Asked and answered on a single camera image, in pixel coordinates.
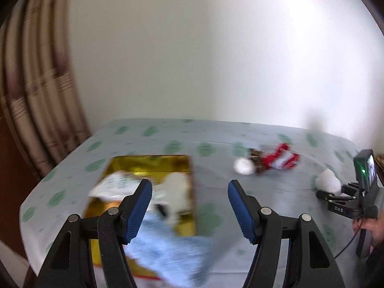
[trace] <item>striped curtain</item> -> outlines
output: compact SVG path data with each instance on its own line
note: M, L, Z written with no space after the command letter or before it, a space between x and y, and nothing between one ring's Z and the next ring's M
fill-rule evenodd
M0 30L0 98L37 178L90 132L68 58L68 0L19 0Z

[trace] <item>gold tray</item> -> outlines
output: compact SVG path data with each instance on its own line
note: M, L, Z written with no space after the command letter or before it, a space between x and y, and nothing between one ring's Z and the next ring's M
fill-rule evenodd
M113 172L124 170L131 172L138 177L146 177L152 180L153 185L161 184L164 178L172 172L182 172L189 176L189 198L192 205L191 211L180 213L180 220L175 224L174 230L181 237L196 235L195 209L196 203L193 194L193 180L191 163L187 155L170 156L117 156L111 159L109 165L101 176L101 181ZM100 199L91 198L85 211L84 217L91 218L99 216L110 207L116 206L114 203L106 204ZM98 240L91 240L92 261L96 266L101 266L101 257ZM141 266L135 260L127 258L128 266L134 276L158 279L158 276Z

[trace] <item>human hand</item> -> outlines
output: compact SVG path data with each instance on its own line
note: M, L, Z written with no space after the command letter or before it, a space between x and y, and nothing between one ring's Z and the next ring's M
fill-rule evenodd
M353 232L356 233L361 224L361 228L372 232L372 246L376 247L381 244L384 240L384 211L380 213L379 218L375 219L364 219L361 222L359 220L353 220L352 227Z

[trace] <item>ribbed blue pad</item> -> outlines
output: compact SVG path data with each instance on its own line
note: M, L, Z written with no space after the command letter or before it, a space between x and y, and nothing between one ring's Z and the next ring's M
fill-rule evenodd
M131 240L137 236L151 198L152 184L148 182L127 219L127 230L124 235L124 239L127 243L130 243Z
M252 217L232 182L228 184L228 199L244 237L247 238L250 243L254 243L256 235L253 229Z

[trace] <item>white ball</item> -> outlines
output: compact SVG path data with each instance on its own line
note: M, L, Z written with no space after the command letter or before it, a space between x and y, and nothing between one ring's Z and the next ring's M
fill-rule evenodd
M238 158L235 160L234 169L241 175L251 175L256 171L253 162L247 158Z
M335 177L335 174L330 169L326 169L320 174L317 177L315 184L318 190L324 190L328 193L333 193L336 196L341 194L341 182Z

